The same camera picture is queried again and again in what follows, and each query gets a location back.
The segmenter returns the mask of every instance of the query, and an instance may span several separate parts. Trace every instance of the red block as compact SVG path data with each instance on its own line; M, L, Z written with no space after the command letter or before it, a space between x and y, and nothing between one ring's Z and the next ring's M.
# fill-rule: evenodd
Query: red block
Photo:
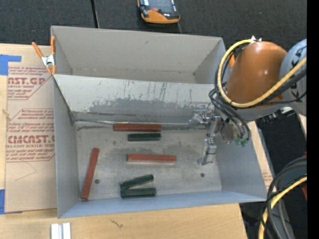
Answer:
M134 132L160 132L160 124L132 124L118 123L113 125L113 131L134 131Z
M88 169L87 174L86 174L86 179L85 179L84 187L83 187L82 194L81 194L82 200L89 199L92 180L93 180L93 176L94 176L96 163L98 161L99 153L100 153L100 149L93 148L92 154L91 154L91 160L90 160L90 164L89 164L89 169Z
M128 154L128 162L153 162L153 163L174 163L177 157L174 155L157 154Z

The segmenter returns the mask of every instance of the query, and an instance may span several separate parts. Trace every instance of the black cable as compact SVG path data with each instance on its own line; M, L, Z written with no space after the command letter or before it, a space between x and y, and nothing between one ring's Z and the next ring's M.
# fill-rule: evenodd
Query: black cable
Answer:
M285 187L279 187L279 190L276 192L276 193L273 193L273 189L275 187L275 185L277 184L278 186L281 186L281 181L282 179L288 174L288 173L291 173L293 170L297 169L297 168L300 168L300 167L305 167L307 166L307 161L304 161L303 158L300 158L298 160L294 160L292 161L291 163L287 164L280 173L277 174L277 176L273 179L273 181L271 182L270 186L269 186L269 189L268 189L268 193L267 193L267 210L268 210L268 219L269 219L269 222L271 223L272 225L272 228L274 229L274 232L276 233L277 237L279 239L282 239L282 236L279 232L279 229L276 225L276 222L274 220L274 217L273 217L273 213L272 213L272 210L271 210L271 199L273 197L275 197L277 194L279 194L280 192L283 191L283 189L287 188L287 186Z
M96 10L95 10L94 0L90 0L90 1L91 1L91 7L92 7L92 12L93 12L95 28L100 28L99 22L98 22L98 16L97 16L97 13L96 13Z

